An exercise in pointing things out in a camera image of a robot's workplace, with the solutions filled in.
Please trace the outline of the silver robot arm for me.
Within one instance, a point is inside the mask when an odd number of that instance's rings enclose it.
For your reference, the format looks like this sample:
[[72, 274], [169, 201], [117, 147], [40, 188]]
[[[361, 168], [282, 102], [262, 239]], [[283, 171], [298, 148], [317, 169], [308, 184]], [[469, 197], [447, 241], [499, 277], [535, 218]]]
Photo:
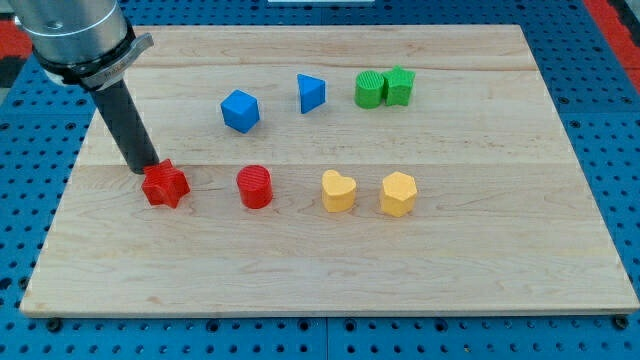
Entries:
[[117, 0], [10, 0], [15, 23], [33, 52], [60, 84], [104, 90], [154, 45], [137, 35]]

